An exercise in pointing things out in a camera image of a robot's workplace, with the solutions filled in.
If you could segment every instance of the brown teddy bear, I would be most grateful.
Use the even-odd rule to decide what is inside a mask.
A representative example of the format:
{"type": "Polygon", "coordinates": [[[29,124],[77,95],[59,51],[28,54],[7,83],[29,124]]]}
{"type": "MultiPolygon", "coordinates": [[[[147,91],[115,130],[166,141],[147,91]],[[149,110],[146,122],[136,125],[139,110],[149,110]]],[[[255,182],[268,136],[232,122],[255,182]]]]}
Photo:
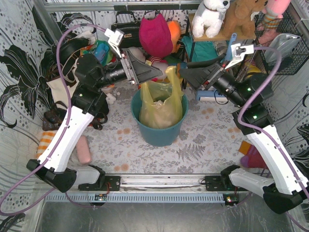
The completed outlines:
{"type": "Polygon", "coordinates": [[[229,38],[235,32],[236,26],[241,26],[245,36],[254,34],[255,26],[251,14],[263,10],[266,4],[267,0],[236,0],[231,3],[225,14],[223,35],[229,38]]]}

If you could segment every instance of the black handbag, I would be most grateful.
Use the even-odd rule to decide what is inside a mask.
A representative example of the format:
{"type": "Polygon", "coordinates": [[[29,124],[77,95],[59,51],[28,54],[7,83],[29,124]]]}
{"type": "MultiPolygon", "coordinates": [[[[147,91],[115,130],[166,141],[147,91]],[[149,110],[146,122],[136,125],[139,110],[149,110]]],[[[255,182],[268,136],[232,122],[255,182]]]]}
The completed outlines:
{"type": "Polygon", "coordinates": [[[119,45],[120,48],[141,47],[139,38],[140,22],[136,20],[132,11],[118,11],[116,14],[116,22],[112,24],[111,29],[119,29],[124,33],[124,37],[119,45]],[[133,22],[118,23],[118,15],[126,14],[133,16],[133,22]]]}

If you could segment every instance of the bucket rim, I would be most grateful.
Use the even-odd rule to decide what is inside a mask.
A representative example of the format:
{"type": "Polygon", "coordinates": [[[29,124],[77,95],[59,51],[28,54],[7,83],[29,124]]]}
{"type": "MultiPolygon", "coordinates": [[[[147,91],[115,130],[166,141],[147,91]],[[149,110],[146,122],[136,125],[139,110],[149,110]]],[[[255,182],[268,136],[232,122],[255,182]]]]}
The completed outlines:
{"type": "Polygon", "coordinates": [[[130,108],[131,108],[131,113],[132,113],[133,118],[135,119],[135,121],[137,121],[137,124],[139,124],[140,126],[143,126],[143,127],[145,127],[145,128],[149,128],[149,129],[156,130],[156,131],[170,130],[170,129],[172,129],[172,128],[174,128],[174,127],[177,127],[178,125],[182,124],[184,118],[185,118],[185,117],[187,116],[187,114],[188,114],[188,111],[189,111],[189,100],[188,100],[187,96],[186,96],[185,94],[183,94],[183,97],[184,97],[184,100],[185,100],[185,104],[186,104],[186,111],[185,111],[185,113],[184,113],[182,119],[181,119],[178,123],[176,123],[174,126],[171,126],[171,127],[168,127],[168,128],[164,128],[164,129],[156,129],[156,128],[147,127],[147,126],[145,126],[144,124],[140,123],[140,121],[138,121],[138,119],[135,117],[135,115],[134,115],[134,113],[133,113],[133,99],[136,97],[137,94],[140,94],[140,89],[139,89],[139,90],[134,94],[134,96],[132,97],[131,106],[130,106],[130,108]]]}

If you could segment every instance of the gray floor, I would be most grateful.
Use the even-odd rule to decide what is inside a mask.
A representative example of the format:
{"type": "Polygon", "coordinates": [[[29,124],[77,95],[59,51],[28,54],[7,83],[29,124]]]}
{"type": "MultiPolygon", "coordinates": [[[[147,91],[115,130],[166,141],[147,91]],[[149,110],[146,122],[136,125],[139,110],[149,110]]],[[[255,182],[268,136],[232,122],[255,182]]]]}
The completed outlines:
{"type": "Polygon", "coordinates": [[[106,203],[98,210],[45,203],[37,232],[291,232],[258,196],[237,208],[210,203],[106,203]]]}

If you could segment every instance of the magenta bag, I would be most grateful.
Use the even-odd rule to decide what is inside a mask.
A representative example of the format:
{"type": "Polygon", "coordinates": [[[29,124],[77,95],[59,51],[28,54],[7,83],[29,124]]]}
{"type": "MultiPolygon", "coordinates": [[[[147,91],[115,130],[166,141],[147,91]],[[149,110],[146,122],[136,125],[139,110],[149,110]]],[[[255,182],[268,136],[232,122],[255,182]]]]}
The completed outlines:
{"type": "Polygon", "coordinates": [[[140,23],[140,43],[143,49],[153,57],[163,58],[171,54],[173,43],[167,22],[162,14],[140,23]]]}

